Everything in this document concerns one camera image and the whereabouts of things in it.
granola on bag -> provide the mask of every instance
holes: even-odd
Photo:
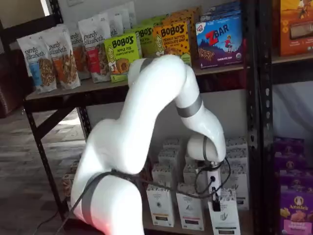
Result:
[[[39,32],[17,40],[38,93],[50,92],[57,88],[55,69],[42,34],[43,32]]]
[[[110,70],[104,49],[104,40],[111,37],[107,14],[101,13],[78,22],[93,82],[110,81]]]
[[[43,33],[43,39],[50,51],[58,79],[65,90],[80,86],[68,28],[59,24]]]

gray band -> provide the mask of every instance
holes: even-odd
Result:
[[[88,180],[86,186],[88,184],[90,184],[94,180],[94,178],[96,178],[98,175],[99,174],[95,174],[94,176],[92,176]],[[103,179],[103,177],[99,177],[98,179],[96,179],[92,183],[92,185],[90,186],[90,188],[87,190],[87,192],[85,193],[85,195],[82,198],[82,215],[84,217],[85,222],[90,224],[90,225],[93,225],[92,217],[91,217],[91,199],[92,199],[92,196],[93,196],[93,193],[94,193],[95,189],[97,188],[99,182],[102,179]]]
[[[149,64],[151,64],[151,62],[154,60],[154,58],[146,58],[143,63],[141,64],[141,67],[140,67],[140,72],[145,68],[147,67]]]
[[[186,108],[176,107],[176,108],[177,108],[177,112],[178,112],[179,116],[181,116],[183,118],[187,118],[187,117],[191,117],[191,116],[195,115],[197,113],[197,111],[199,111],[201,105],[202,105],[202,99],[201,99],[201,96],[199,94],[196,101],[192,105],[190,105],[189,107],[186,107]]]
[[[203,158],[205,161],[207,161],[207,156],[206,156],[206,141],[207,141],[207,137],[204,136],[203,137],[203,145],[202,145],[202,152],[203,152]]]

green box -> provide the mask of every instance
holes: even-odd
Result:
[[[152,23],[145,25],[137,25],[135,28],[128,29],[127,32],[138,32],[140,36],[140,44],[143,57],[154,57],[156,47],[153,40],[153,27]]]
[[[125,33],[104,41],[108,64],[111,70],[111,81],[127,81],[131,63],[142,58],[139,33]]]

orange box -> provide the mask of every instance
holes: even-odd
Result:
[[[281,0],[280,55],[313,52],[313,8],[310,0]]]

metal shelving unit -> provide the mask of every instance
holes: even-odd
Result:
[[[50,0],[51,8],[54,13],[54,17],[57,17],[59,21],[63,22],[60,7],[57,0]],[[211,68],[201,70],[197,66],[193,66],[197,81],[200,87],[201,93],[225,91],[232,89],[245,89],[246,90],[246,115],[247,115],[247,139],[249,150],[249,168],[250,168],[250,192],[251,192],[251,212],[252,216],[240,215],[243,220],[241,225],[244,234],[254,233],[255,235],[266,234],[268,231],[268,221],[266,219],[266,212],[264,208],[264,199],[262,194],[264,175],[264,164],[267,162],[264,158],[264,136],[263,122],[263,95],[262,89],[268,87],[271,83],[262,83],[260,79],[263,79],[264,74],[270,71],[268,66],[268,60],[266,55],[260,55],[261,48],[257,47],[259,41],[257,40],[258,30],[256,9],[258,5],[261,6],[261,1],[258,3],[256,0],[242,0],[243,10],[243,34],[246,44],[245,61],[243,65],[233,65],[222,68]],[[227,77],[228,74],[232,75],[231,82]],[[31,125],[32,132],[34,134],[36,144],[42,158],[51,190],[54,194],[56,204],[58,206],[61,218],[64,219],[66,211],[68,210],[67,204],[62,201],[51,173],[48,159],[45,155],[45,150],[41,143],[42,137],[44,137],[54,126],[57,125],[67,114],[69,114],[74,108],[78,107],[80,115],[82,117],[82,126],[86,135],[91,131],[91,126],[86,111],[86,106],[108,104],[114,102],[122,102],[125,100],[128,91],[126,82],[121,83],[97,83],[94,84],[91,80],[83,81],[82,86],[70,91],[56,90],[47,94],[32,93],[25,98],[24,107],[27,113],[29,123]],[[44,121],[40,126],[36,126],[34,122],[33,112],[42,112],[48,110],[56,110],[56,112]],[[89,229],[88,225],[75,219],[70,219],[66,225],[66,228],[84,227]],[[160,228],[153,226],[148,220],[144,220],[144,226],[149,230],[160,230]],[[168,232],[182,233],[181,230],[171,230]]]

